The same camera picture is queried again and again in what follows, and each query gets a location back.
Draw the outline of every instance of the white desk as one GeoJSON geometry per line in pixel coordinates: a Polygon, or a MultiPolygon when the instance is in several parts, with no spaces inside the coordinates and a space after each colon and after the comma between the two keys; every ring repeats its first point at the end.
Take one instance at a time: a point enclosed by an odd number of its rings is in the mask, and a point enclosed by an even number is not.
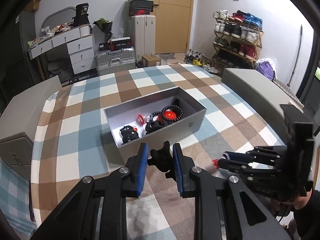
{"type": "Polygon", "coordinates": [[[90,25],[81,25],[53,36],[51,39],[29,50],[30,59],[67,43],[68,53],[74,74],[96,67],[94,60],[94,36],[90,34],[90,25]]]}

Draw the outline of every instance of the blue plaid fabric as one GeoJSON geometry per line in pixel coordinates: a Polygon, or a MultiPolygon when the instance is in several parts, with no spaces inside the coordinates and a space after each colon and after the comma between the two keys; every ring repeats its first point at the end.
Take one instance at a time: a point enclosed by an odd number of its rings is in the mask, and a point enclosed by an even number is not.
{"type": "Polygon", "coordinates": [[[11,227],[22,234],[30,236],[37,228],[36,223],[30,219],[29,182],[1,159],[0,209],[11,227]]]}

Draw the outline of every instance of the screw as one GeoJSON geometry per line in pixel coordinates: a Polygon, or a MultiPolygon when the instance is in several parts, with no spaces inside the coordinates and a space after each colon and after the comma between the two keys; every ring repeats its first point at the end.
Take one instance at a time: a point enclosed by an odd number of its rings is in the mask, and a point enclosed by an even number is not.
{"type": "Polygon", "coordinates": [[[92,181],[92,178],[90,176],[85,176],[82,178],[83,183],[90,183],[92,181]]]}
{"type": "Polygon", "coordinates": [[[239,178],[237,176],[230,176],[229,180],[232,183],[237,183],[239,181],[239,178]]]}
{"type": "Polygon", "coordinates": [[[202,171],[202,169],[200,167],[194,166],[191,169],[194,173],[200,173],[202,171]]]}
{"type": "Polygon", "coordinates": [[[119,169],[119,172],[123,173],[123,174],[126,174],[126,173],[129,172],[129,169],[127,167],[122,167],[122,168],[119,169]]]}

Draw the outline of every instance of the table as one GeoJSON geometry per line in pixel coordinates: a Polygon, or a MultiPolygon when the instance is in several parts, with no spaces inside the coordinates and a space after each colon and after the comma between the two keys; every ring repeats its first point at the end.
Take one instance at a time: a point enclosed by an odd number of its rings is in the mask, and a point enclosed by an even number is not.
{"type": "MultiPolygon", "coordinates": [[[[45,103],[36,131],[31,193],[37,226],[79,181],[123,166],[103,109],[180,86],[206,108],[201,128],[180,141],[184,155],[214,173],[224,151],[282,145],[278,135],[219,77],[187,64],[140,68],[64,87],[45,103]]],[[[127,199],[131,239],[193,239],[194,199],[182,199],[176,183],[147,168],[139,199],[127,199]]]]}

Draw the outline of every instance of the shoe rack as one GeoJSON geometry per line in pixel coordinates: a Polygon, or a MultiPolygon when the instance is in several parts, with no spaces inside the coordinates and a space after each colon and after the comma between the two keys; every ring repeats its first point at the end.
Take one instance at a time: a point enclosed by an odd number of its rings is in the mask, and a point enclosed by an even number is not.
{"type": "MultiPolygon", "coordinates": [[[[251,60],[251,59],[248,59],[248,58],[246,58],[246,57],[244,57],[244,56],[241,56],[241,55],[238,54],[238,53],[235,53],[235,52],[233,52],[233,51],[231,51],[231,50],[228,50],[228,49],[226,49],[226,48],[224,48],[224,47],[221,47],[221,46],[219,46],[219,45],[213,44],[213,46],[214,46],[214,48],[215,48],[215,50],[216,50],[216,53],[215,53],[214,55],[216,55],[216,54],[219,52],[220,49],[225,50],[225,51],[229,52],[230,54],[233,54],[233,55],[235,55],[235,56],[237,56],[237,57],[240,57],[240,58],[242,58],[242,59],[245,59],[245,60],[251,62],[252,69],[254,69],[254,63],[258,60],[260,51],[261,51],[261,49],[262,49],[262,40],[261,40],[261,38],[262,38],[262,36],[264,35],[264,32],[263,32],[263,31],[260,31],[258,27],[252,26],[252,25],[249,25],[249,24],[246,24],[246,23],[241,23],[241,22],[232,21],[232,20],[221,20],[221,19],[217,19],[217,20],[218,20],[218,21],[221,21],[221,22],[224,23],[224,24],[232,23],[232,24],[236,24],[236,25],[240,25],[240,26],[242,26],[242,27],[245,27],[245,28],[247,28],[248,31],[250,31],[250,29],[251,29],[251,30],[256,30],[256,31],[258,32],[258,39],[256,40],[255,43],[252,43],[252,42],[249,42],[249,41],[244,40],[244,39],[241,39],[241,38],[237,38],[237,37],[234,37],[234,36],[231,36],[231,35],[227,35],[227,34],[224,34],[224,33],[220,33],[220,32],[214,31],[215,35],[216,35],[218,38],[227,38],[227,37],[230,37],[230,40],[228,41],[229,44],[231,43],[231,41],[236,41],[236,42],[238,42],[238,43],[244,43],[244,44],[253,46],[253,47],[255,48],[255,51],[256,51],[256,56],[254,57],[254,59],[251,60]]],[[[212,59],[213,59],[214,61],[218,62],[219,64],[225,66],[225,67],[229,67],[229,66],[227,66],[227,65],[225,65],[225,64],[217,61],[215,58],[212,58],[212,59]]]]}

